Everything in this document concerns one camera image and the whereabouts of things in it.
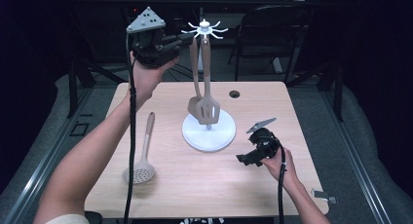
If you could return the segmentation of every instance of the kitchen utensil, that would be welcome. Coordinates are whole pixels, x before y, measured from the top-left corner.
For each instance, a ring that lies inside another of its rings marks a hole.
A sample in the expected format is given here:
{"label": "kitchen utensil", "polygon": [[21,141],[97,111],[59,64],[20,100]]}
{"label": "kitchen utensil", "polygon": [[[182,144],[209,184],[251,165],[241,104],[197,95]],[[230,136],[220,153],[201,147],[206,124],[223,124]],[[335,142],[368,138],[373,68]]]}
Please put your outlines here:
{"label": "kitchen utensil", "polygon": [[[145,139],[143,141],[142,156],[137,164],[133,165],[133,183],[141,183],[149,180],[155,173],[154,167],[147,161],[147,151],[149,140],[152,134],[152,129],[155,122],[155,113],[151,112],[148,116],[148,122],[146,124]],[[123,173],[125,182],[129,182],[129,170],[126,169]]]}
{"label": "kitchen utensil", "polygon": [[218,123],[220,106],[218,101],[212,98],[210,94],[210,44],[206,35],[201,39],[201,55],[204,68],[205,94],[197,103],[195,110],[196,118],[200,124],[206,125],[210,129],[210,125]]}
{"label": "kitchen utensil", "polygon": [[198,79],[198,44],[197,39],[193,39],[192,45],[189,47],[189,53],[191,56],[191,66],[192,66],[192,76],[194,77],[194,86],[196,96],[191,97],[188,102],[188,112],[192,114],[192,116],[196,117],[195,108],[197,103],[203,98],[200,92],[200,85]]}

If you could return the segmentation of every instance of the person's right hand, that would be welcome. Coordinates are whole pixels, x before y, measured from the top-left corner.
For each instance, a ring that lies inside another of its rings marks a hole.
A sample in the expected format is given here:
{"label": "person's right hand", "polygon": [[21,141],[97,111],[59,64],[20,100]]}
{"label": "person's right hand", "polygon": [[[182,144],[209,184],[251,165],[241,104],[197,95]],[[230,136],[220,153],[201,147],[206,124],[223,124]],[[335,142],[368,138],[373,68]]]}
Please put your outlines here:
{"label": "person's right hand", "polygon": [[[292,160],[291,151],[285,149],[285,174],[283,178],[283,187],[287,188],[293,183],[298,182],[297,172],[295,170],[295,165]],[[268,171],[273,175],[277,180],[280,178],[280,169],[282,166],[282,150],[279,148],[277,150],[276,156],[274,158],[264,158],[261,160],[261,163],[268,169]]]}

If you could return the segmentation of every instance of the small black object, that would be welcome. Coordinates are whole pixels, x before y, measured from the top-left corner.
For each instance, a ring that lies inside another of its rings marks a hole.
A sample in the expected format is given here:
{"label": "small black object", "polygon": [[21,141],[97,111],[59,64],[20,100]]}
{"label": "small black object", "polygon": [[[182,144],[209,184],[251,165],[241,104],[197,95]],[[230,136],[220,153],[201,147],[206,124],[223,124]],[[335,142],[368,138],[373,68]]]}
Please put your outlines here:
{"label": "small black object", "polygon": [[158,68],[179,56],[182,48],[189,47],[193,33],[164,36],[162,28],[135,33],[131,47],[133,55],[142,64],[150,68]]}
{"label": "small black object", "polygon": [[262,163],[260,161],[267,157],[273,158],[276,156],[277,150],[282,146],[274,134],[266,128],[255,131],[249,137],[249,141],[256,145],[256,149],[245,155],[237,155],[240,163],[244,163],[246,166],[256,164],[258,167],[261,167]]}

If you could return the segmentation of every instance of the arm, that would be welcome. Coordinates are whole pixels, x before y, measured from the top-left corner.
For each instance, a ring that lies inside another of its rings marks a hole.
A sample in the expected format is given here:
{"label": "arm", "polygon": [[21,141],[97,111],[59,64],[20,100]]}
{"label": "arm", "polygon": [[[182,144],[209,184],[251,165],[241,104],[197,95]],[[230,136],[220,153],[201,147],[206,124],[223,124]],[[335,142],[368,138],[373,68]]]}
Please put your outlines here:
{"label": "arm", "polygon": [[[292,199],[295,207],[298,210],[302,223],[330,223],[328,219],[322,214],[319,208],[307,193],[306,188],[297,177],[294,162],[292,160],[291,152],[285,149],[286,172],[283,178],[283,188]],[[272,159],[265,158],[261,160],[268,171],[274,178],[279,179],[280,167],[282,164],[281,149],[278,150],[276,156]]]}
{"label": "arm", "polygon": [[[177,62],[146,69],[138,61],[133,68],[136,109],[152,96],[163,73]],[[109,163],[130,125],[130,94],[57,165],[40,199],[34,223],[45,223],[63,214],[85,214],[85,200]]]}

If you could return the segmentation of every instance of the slotted spatula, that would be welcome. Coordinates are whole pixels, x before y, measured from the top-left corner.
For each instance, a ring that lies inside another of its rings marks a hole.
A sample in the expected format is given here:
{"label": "slotted spatula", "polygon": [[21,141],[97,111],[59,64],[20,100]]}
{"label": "slotted spatula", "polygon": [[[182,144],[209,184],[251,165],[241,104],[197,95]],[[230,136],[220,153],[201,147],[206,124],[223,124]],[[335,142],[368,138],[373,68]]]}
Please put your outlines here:
{"label": "slotted spatula", "polygon": [[201,56],[204,68],[204,97],[197,103],[196,115],[201,125],[210,125],[218,123],[220,106],[218,101],[212,98],[210,94],[210,44],[207,36],[201,39]]}
{"label": "slotted spatula", "polygon": [[[155,113],[151,112],[148,116],[148,122],[146,124],[145,139],[143,141],[142,156],[138,163],[133,165],[133,183],[141,183],[149,180],[155,173],[154,167],[147,161],[149,139],[152,134],[152,129],[155,122]],[[126,169],[122,174],[125,182],[129,182],[129,170]]]}
{"label": "slotted spatula", "polygon": [[200,84],[198,79],[198,45],[197,39],[193,39],[192,45],[189,47],[189,54],[191,56],[192,76],[194,77],[194,85],[196,96],[191,97],[188,102],[188,112],[197,118],[196,107],[197,103],[203,98],[200,92]]}

